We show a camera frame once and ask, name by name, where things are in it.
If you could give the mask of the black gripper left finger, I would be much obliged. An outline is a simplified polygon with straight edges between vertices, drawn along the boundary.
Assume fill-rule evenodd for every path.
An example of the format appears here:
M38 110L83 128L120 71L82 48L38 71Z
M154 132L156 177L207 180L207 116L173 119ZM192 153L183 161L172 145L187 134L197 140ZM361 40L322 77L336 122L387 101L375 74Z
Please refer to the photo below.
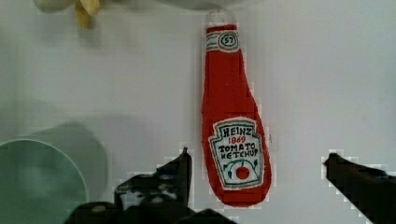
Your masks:
M119 184L112 203L84 203L64 224L236 224L212 209L190 209L190 187L191 155L184 148L154 173Z

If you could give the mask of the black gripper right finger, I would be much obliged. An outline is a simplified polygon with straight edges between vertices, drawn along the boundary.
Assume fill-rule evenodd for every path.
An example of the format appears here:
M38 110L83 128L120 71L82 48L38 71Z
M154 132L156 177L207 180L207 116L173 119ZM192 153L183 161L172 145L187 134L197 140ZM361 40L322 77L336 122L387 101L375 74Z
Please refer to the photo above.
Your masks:
M395 224L395 176L330 153L326 178L373 224Z

